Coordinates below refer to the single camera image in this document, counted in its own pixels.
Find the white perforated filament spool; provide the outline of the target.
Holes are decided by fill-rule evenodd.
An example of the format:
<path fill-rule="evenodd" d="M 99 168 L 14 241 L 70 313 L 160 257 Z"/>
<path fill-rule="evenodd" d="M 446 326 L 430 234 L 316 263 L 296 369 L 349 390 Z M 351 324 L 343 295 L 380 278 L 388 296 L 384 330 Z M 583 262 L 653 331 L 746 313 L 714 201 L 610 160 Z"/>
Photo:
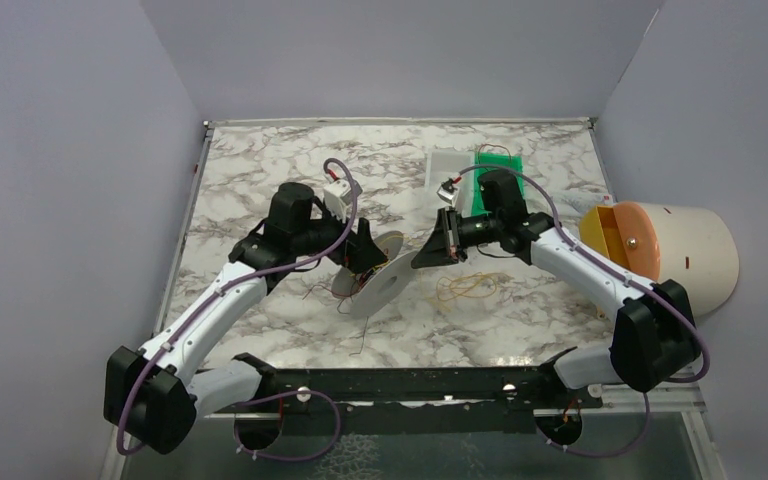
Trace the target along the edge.
<path fill-rule="evenodd" d="M 372 270 L 370 275 L 352 274 L 341 267 L 335 275 L 330 291 L 339 300 L 348 300 L 348 315 L 353 319 L 371 317 L 397 298 L 415 278 L 411 261 L 417 250 L 413 241 L 398 230 L 385 232 L 374 239 L 387 256 L 387 262 Z"/>

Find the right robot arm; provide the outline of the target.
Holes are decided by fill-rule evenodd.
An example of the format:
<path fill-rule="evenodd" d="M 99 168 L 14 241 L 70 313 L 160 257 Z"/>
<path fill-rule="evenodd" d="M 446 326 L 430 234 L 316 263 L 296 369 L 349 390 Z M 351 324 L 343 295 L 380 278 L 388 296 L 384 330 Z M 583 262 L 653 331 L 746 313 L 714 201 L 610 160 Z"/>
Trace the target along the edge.
<path fill-rule="evenodd" d="M 647 393 L 663 382 L 692 383 L 707 374 L 710 353 L 682 285 L 657 283 L 608 260 L 574 239 L 555 207 L 548 213 L 528 211 L 519 188 L 528 178 L 511 168 L 466 167 L 440 185 L 439 196 L 452 197 L 471 171 L 477 174 L 485 214 L 464 217 L 453 207 L 439 209 L 413 269 L 464 262 L 468 249 L 496 243 L 585 295 L 612 319 L 613 337 L 607 346 L 573 348 L 545 363 L 555 383 L 567 390 L 624 384 Z"/>

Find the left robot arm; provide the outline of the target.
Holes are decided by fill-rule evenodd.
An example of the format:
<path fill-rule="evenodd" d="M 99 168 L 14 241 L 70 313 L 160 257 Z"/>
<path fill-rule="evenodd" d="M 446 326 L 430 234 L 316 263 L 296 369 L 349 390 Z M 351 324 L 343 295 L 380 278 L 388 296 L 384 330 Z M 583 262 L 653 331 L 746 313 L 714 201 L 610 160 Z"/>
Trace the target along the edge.
<path fill-rule="evenodd" d="M 243 360 L 211 371 L 200 366 L 230 327 L 286 276 L 324 258 L 353 273 L 386 261 L 369 221 L 357 215 L 360 193 L 347 179 L 331 181 L 321 196 L 302 183 L 281 184 L 267 216 L 234 245 L 196 302 L 140 348 L 121 346 L 111 354 L 103 416 L 117 428 L 120 453 L 131 454 L 124 444 L 130 435 L 167 454 L 200 417 L 254 396 L 263 369 Z"/>

